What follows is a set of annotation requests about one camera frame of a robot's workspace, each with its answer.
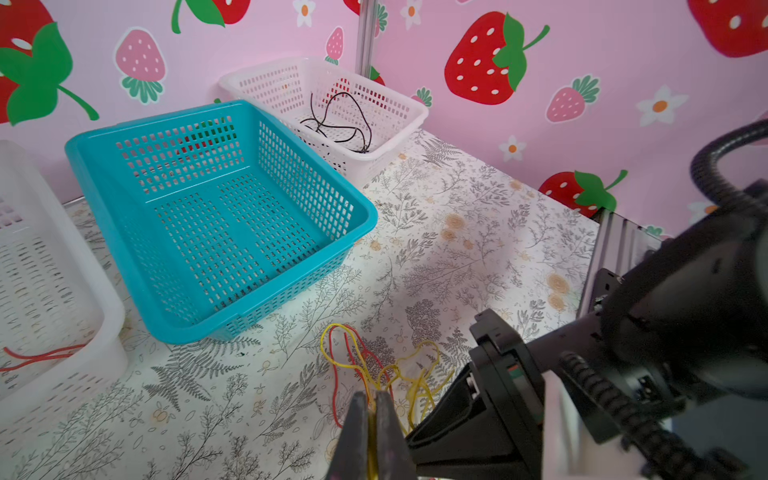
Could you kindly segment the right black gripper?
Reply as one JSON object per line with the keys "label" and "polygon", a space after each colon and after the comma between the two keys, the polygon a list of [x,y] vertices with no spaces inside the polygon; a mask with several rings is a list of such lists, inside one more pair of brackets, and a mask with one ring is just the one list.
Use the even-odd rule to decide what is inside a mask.
{"label": "right black gripper", "polygon": [[423,477],[539,479],[544,381],[522,337],[495,311],[475,316],[477,347],[434,410],[406,437]]}

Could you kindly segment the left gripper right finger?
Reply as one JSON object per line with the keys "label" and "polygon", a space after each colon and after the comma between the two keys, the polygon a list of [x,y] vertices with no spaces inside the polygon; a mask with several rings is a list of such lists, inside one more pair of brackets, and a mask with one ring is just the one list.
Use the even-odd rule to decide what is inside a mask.
{"label": "left gripper right finger", "polygon": [[373,413],[373,478],[416,480],[416,468],[400,428],[393,400],[375,394]]}

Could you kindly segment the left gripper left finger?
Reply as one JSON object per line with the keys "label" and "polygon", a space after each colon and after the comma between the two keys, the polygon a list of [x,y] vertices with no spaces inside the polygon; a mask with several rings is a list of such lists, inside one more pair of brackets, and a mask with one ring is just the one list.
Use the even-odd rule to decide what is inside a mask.
{"label": "left gripper left finger", "polygon": [[368,478],[369,409],[364,392],[355,393],[347,409],[326,480]]}

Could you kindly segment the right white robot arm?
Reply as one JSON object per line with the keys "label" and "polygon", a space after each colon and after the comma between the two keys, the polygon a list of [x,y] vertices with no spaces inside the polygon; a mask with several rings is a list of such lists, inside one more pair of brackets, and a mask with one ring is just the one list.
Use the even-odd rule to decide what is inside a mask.
{"label": "right white robot arm", "polygon": [[767,184],[716,194],[716,211],[623,277],[600,274],[585,316],[531,342],[496,312],[435,409],[407,436],[416,472],[539,479],[545,379],[564,384],[597,443],[619,438],[643,476],[741,479],[721,449],[698,454],[664,419],[732,394],[767,396]]}

